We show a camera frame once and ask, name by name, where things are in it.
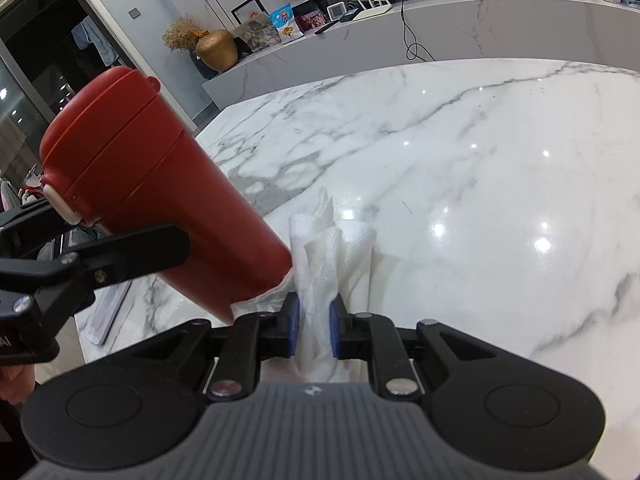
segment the white router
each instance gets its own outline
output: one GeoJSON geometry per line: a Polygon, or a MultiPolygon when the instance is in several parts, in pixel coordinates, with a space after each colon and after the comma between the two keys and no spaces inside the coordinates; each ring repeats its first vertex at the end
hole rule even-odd
{"type": "Polygon", "coordinates": [[[364,20],[365,18],[370,18],[371,16],[379,16],[380,14],[384,14],[391,8],[391,3],[389,0],[377,0],[378,6],[376,7],[372,0],[369,1],[369,5],[371,8],[365,7],[362,3],[362,0],[357,0],[360,6],[362,7],[362,12],[358,13],[356,17],[353,19],[354,22],[357,20],[364,20]]]}

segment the picture frame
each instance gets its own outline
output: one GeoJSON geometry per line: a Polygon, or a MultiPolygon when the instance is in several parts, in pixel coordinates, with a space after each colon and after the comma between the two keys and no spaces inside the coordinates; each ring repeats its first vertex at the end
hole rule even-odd
{"type": "Polygon", "coordinates": [[[254,14],[266,13],[267,10],[260,0],[247,0],[238,5],[231,11],[238,25],[242,25],[247,20],[250,20],[254,14]]]}

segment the white star logo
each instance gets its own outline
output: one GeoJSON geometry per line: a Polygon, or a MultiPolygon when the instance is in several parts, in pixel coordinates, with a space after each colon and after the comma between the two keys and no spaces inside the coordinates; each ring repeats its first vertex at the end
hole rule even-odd
{"type": "Polygon", "coordinates": [[[312,384],[311,386],[307,386],[302,391],[305,392],[308,396],[315,397],[316,395],[319,395],[322,393],[322,388],[320,388],[319,386],[316,386],[315,384],[312,384]]]}

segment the dried flower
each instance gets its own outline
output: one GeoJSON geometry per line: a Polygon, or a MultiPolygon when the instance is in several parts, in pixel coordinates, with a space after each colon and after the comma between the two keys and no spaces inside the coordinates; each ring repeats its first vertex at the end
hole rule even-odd
{"type": "Polygon", "coordinates": [[[193,50],[198,40],[207,34],[191,16],[181,16],[162,35],[162,40],[171,50],[193,50]]]}

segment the red lid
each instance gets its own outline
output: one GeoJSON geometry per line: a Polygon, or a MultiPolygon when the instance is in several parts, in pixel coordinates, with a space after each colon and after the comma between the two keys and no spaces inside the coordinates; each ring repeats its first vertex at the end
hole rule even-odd
{"type": "Polygon", "coordinates": [[[103,72],[62,110],[40,143],[44,184],[60,195],[160,90],[155,78],[118,66],[103,72]]]}
{"type": "Polygon", "coordinates": [[[160,83],[116,67],[85,86],[49,125],[40,156],[45,195],[68,221],[100,221],[171,149],[184,125],[160,83]]]}

